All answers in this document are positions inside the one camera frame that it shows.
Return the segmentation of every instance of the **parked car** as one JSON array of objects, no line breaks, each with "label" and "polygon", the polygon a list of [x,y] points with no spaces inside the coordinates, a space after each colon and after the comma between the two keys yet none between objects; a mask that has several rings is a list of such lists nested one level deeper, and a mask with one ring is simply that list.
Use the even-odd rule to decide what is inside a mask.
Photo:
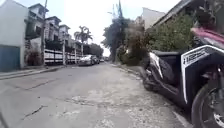
[{"label": "parked car", "polygon": [[93,64],[95,64],[93,55],[85,55],[80,59],[80,62],[79,62],[79,66],[93,65]]},{"label": "parked car", "polygon": [[104,59],[103,59],[103,58],[101,58],[101,59],[100,59],[100,62],[104,62]]},{"label": "parked car", "polygon": [[92,55],[92,59],[94,61],[94,64],[99,64],[100,63],[100,60],[97,58],[97,56]]}]

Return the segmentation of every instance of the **white sky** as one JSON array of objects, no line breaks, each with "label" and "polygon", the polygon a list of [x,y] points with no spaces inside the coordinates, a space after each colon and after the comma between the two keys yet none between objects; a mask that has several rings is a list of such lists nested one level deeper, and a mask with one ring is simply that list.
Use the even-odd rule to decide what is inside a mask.
[{"label": "white sky", "polygon": [[[45,0],[15,0],[25,6],[36,3],[44,5]],[[47,16],[57,16],[62,20],[61,24],[67,24],[73,36],[79,31],[79,26],[87,26],[93,34],[94,43],[100,44],[104,39],[103,30],[111,24],[113,4],[119,0],[48,0],[49,12]],[[180,0],[121,0],[122,9],[126,18],[135,19],[142,14],[142,7],[152,10],[167,12]],[[110,54],[104,49],[104,55]]]}]

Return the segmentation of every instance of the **road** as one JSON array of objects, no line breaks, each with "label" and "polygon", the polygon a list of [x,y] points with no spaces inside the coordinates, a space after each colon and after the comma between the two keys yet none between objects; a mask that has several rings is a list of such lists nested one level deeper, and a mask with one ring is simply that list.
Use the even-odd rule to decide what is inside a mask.
[{"label": "road", "polygon": [[184,128],[172,105],[111,64],[0,81],[10,128]]}]

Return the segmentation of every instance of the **sidewalk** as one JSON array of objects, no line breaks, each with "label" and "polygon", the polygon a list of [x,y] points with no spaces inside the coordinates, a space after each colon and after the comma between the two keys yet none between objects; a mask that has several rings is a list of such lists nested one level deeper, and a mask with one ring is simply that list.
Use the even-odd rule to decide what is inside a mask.
[{"label": "sidewalk", "polygon": [[40,67],[35,69],[25,69],[25,70],[18,70],[18,71],[7,72],[7,73],[0,72],[0,80],[35,75],[35,74],[44,73],[44,72],[53,72],[63,67],[65,66]]}]

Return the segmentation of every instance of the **railing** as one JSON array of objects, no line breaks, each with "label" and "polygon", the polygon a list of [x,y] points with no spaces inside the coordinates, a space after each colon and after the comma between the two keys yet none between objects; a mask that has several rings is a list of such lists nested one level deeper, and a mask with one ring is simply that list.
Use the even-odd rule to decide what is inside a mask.
[{"label": "railing", "polygon": [[[65,53],[65,62],[66,64],[76,64],[79,62],[81,55],[77,53],[76,55],[74,53]],[[52,66],[52,65],[63,65],[63,53],[62,51],[56,51],[56,50],[49,50],[45,49],[45,64]]]}]

